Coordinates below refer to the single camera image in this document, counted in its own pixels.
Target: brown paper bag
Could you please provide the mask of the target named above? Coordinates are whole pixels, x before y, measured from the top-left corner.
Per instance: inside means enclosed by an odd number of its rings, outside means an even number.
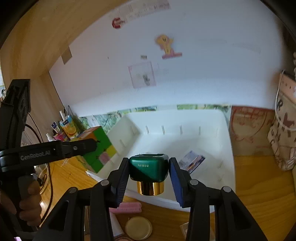
[[[276,97],[275,117],[268,133],[278,166],[286,171],[296,164],[296,82],[283,74]]]

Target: green bottle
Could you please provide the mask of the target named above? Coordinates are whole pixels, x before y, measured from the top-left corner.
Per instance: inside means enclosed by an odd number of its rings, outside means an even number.
[[[163,193],[168,159],[165,154],[140,154],[129,159],[130,178],[137,181],[138,193],[146,196]]]

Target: white bottle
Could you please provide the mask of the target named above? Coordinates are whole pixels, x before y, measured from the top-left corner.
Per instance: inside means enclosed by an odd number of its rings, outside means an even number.
[[[55,139],[49,133],[46,133],[46,136],[48,141],[55,141]]]

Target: finger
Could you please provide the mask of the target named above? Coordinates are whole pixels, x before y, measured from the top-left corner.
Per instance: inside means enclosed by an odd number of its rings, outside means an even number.
[[[39,192],[40,192],[39,183],[37,181],[33,181],[28,187],[28,193],[31,195],[36,195],[36,194],[39,194]]]
[[[13,204],[13,202],[10,200],[10,198],[6,195],[5,192],[0,190],[0,204],[10,213],[16,214],[17,210]]]
[[[41,195],[32,195],[25,200],[20,201],[20,208],[23,210],[31,210],[37,208],[41,202]]]
[[[28,221],[27,225],[28,226],[39,226],[41,224],[41,218],[37,218],[34,221]]]
[[[24,221],[34,221],[38,217],[40,217],[41,214],[41,207],[37,207],[32,210],[25,210],[20,212],[20,219]]]

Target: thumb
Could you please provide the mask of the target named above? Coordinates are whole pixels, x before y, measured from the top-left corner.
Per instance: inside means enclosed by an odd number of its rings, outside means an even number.
[[[13,202],[6,195],[6,193],[3,192],[1,189],[0,189],[0,205],[2,207],[4,207],[8,212],[10,212],[14,215],[17,213],[17,210],[16,210]]]

